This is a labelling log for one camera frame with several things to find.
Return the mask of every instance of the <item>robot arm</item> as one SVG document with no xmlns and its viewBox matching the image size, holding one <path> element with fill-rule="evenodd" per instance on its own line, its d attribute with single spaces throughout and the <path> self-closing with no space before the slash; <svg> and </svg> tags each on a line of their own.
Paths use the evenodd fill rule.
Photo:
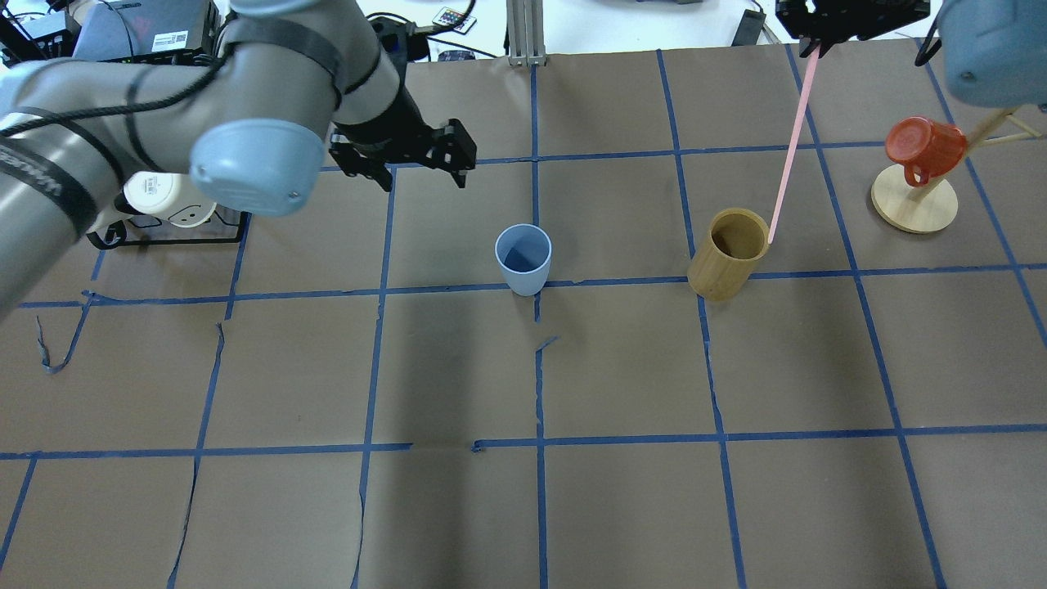
<svg viewBox="0 0 1047 589">
<path fill-rule="evenodd" d="M 425 124 L 356 2 L 230 4 L 241 18 L 202 75 L 51 60 L 0 83 L 0 320 L 138 171 L 190 174 L 225 206 L 285 214 L 312 191 L 333 120 L 357 165 L 347 173 L 383 183 L 384 162 L 417 161 L 464 184 L 475 144 L 456 120 Z"/>
</svg>

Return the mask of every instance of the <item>black cable wire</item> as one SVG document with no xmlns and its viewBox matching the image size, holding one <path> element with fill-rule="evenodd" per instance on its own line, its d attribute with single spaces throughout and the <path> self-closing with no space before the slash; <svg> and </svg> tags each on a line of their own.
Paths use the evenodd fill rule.
<svg viewBox="0 0 1047 589">
<path fill-rule="evenodd" d="M 938 29 L 938 18 L 935 17 L 934 22 L 931 23 L 931 28 L 927 31 L 927 37 L 923 39 L 923 44 L 920 45 L 919 51 L 916 52 L 916 61 L 914 62 L 916 67 L 923 67 L 927 62 L 931 61 L 931 58 L 941 49 L 941 39 L 934 42 L 934 46 L 931 45 L 931 41 L 934 39 L 934 31 Z"/>
<path fill-rule="evenodd" d="M 116 16 L 119 17 L 120 22 L 124 23 L 124 33 L 128 36 L 128 50 L 131 51 L 131 59 L 133 60 L 134 43 L 131 42 L 131 27 L 128 26 L 127 19 L 124 18 L 124 15 L 119 10 L 113 8 L 113 5 L 109 3 L 109 0 L 98 0 L 98 1 L 105 4 L 107 7 L 109 7 L 109 9 L 112 10 L 113 13 L 116 13 Z"/>
<path fill-rule="evenodd" d="M 409 20 L 407 20 L 406 17 L 404 17 L 402 15 L 398 15 L 396 13 L 371 13 L 370 15 L 367 15 L 367 20 L 370 21 L 370 20 L 376 19 L 378 17 L 388 17 L 391 19 L 397 19 L 400 22 L 410 22 Z"/>
<path fill-rule="evenodd" d="M 443 39 L 440 39 L 439 37 L 430 37 L 429 41 L 432 41 L 433 43 L 443 43 L 444 45 L 450 45 L 451 47 L 458 47 L 459 49 L 465 49 L 467 51 L 472 51 L 474 53 L 480 53 L 480 54 L 482 54 L 484 56 L 488 56 L 488 58 L 498 59 L 498 56 L 499 56 L 499 55 L 495 55 L 494 53 L 488 53 L 487 51 L 482 51 L 480 49 L 476 49 L 475 47 L 469 47 L 468 45 L 463 45 L 461 43 L 455 43 L 453 41 L 445 41 Z"/>
<path fill-rule="evenodd" d="M 25 40 L 31 43 L 32 36 L 29 35 L 29 31 L 26 30 L 24 26 L 22 26 L 22 22 L 19 21 L 17 18 L 15 18 L 15 15 L 12 14 L 10 8 L 8 8 L 6 4 L 4 4 L 3 6 L 3 12 L 7 13 L 7 21 L 14 23 L 15 26 L 17 26 L 22 31 L 22 35 L 25 37 Z"/>
<path fill-rule="evenodd" d="M 469 0 L 469 6 L 465 9 L 464 13 L 462 13 L 462 16 L 460 16 L 456 21 L 454 21 L 451 24 L 446 24 L 444 26 L 437 27 L 437 29 L 433 30 L 430 33 L 430 36 L 440 35 L 441 32 L 447 32 L 448 30 L 454 30 L 455 28 L 462 26 L 462 23 L 464 23 L 466 20 L 469 19 L 469 15 L 472 14 L 472 8 L 475 5 L 476 5 L 476 0 Z"/>
<path fill-rule="evenodd" d="M 206 88 L 215 77 L 218 76 L 219 70 L 225 65 L 225 62 L 232 54 L 231 51 L 226 51 L 222 56 L 215 60 L 215 63 L 208 66 L 207 71 L 203 75 L 198 77 L 196 82 L 186 86 L 183 90 L 168 96 L 166 98 L 160 98 L 158 100 L 152 100 L 148 103 L 135 103 L 130 105 L 121 106 L 107 106 L 102 108 L 88 108 L 82 110 L 70 110 L 66 112 L 58 112 L 47 116 L 42 116 L 40 118 L 35 118 L 32 120 L 26 120 L 25 122 L 20 122 L 13 127 L 8 127 L 0 131 L 0 136 L 10 137 L 19 133 L 25 133 L 26 131 L 31 131 L 34 129 L 40 129 L 41 127 L 46 127 L 48 124 L 59 124 L 62 122 L 69 122 L 70 120 L 80 120 L 82 118 L 98 118 L 102 116 L 116 116 L 122 114 L 134 114 L 136 112 L 147 112 L 151 110 L 160 110 L 174 106 L 185 98 L 200 92 Z"/>
</svg>

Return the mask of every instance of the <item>red mug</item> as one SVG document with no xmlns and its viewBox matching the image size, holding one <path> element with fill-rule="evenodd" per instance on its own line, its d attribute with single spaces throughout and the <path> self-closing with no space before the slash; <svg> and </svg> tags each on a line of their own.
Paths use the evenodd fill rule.
<svg viewBox="0 0 1047 589">
<path fill-rule="evenodd" d="M 887 134 L 887 157 L 906 169 L 906 182 L 922 186 L 963 160 L 967 138 L 954 124 L 910 116 Z"/>
</svg>

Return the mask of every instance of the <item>white cup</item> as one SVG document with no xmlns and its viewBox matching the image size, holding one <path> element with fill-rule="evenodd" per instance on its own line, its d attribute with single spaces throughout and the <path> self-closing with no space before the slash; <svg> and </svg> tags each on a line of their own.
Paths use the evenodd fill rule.
<svg viewBox="0 0 1047 589">
<path fill-rule="evenodd" d="M 217 206 L 182 174 L 138 172 L 125 184 L 124 196 L 135 209 L 186 228 L 207 222 Z"/>
</svg>

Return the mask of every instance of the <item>bamboo cup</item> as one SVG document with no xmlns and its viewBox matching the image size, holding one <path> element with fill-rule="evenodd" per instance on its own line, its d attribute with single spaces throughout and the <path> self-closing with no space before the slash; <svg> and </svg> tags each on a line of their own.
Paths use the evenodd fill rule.
<svg viewBox="0 0 1047 589">
<path fill-rule="evenodd" d="M 767 223 L 748 208 L 727 208 L 713 219 L 687 269 L 691 288 L 708 301 L 727 301 L 767 252 Z"/>
</svg>

